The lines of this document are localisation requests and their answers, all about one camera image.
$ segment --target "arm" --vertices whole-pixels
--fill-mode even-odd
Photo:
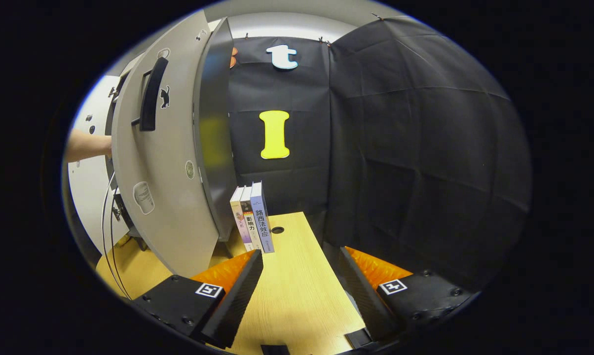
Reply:
[[[111,155],[111,136],[94,136],[79,130],[71,131],[65,150],[67,162],[76,162],[99,155]]]

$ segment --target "book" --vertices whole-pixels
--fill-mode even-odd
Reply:
[[[245,224],[247,225],[249,236],[251,236],[251,243],[254,244],[254,248],[264,252],[263,247],[261,247],[256,221],[254,220],[254,210],[251,207],[251,186],[245,186],[245,191],[243,191],[240,197],[240,205],[242,206],[242,214],[245,216]]]
[[[254,210],[256,227],[258,227],[258,234],[264,252],[275,252],[268,225],[268,212],[261,181],[255,182],[251,188],[251,207]]]
[[[242,213],[242,206],[240,205],[240,198],[242,197],[242,193],[245,191],[245,188],[238,187],[236,191],[234,191],[233,196],[231,197],[231,210],[233,211],[233,218],[236,220],[236,225],[238,226],[238,231],[240,231],[240,237],[242,238],[242,242],[245,243],[245,249],[247,251],[252,251],[254,249],[254,244],[251,243],[251,236],[249,235],[249,229],[245,224],[245,216]]]

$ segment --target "gray cabinet door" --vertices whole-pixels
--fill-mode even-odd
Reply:
[[[130,218],[164,265],[184,277],[207,269],[218,240],[192,125],[196,70],[209,36],[205,14],[198,11],[155,41],[130,71],[112,125],[115,175]],[[167,65],[161,80],[152,81],[153,90],[146,90],[152,75],[148,72],[159,57]],[[132,126],[144,102],[155,98],[154,107],[148,108],[154,110],[154,129]]]
[[[216,26],[205,47],[194,89],[196,157],[220,241],[229,240],[235,227],[229,200],[237,187],[236,168],[227,112],[232,50],[233,39],[225,18]]]

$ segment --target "cat sticker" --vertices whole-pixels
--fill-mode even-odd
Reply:
[[[161,94],[159,95],[163,99],[163,104],[161,104],[161,109],[164,109],[164,108],[170,106],[170,86],[166,85],[166,88],[168,88],[168,91],[163,90],[163,88],[161,88]]]

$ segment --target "cup sticker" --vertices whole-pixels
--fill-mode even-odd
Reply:
[[[185,174],[190,180],[194,178],[194,163],[191,160],[185,162]]]
[[[142,181],[136,184],[133,187],[133,197],[135,198],[135,204],[139,206],[144,215],[154,210],[154,201],[148,188],[148,182]]]

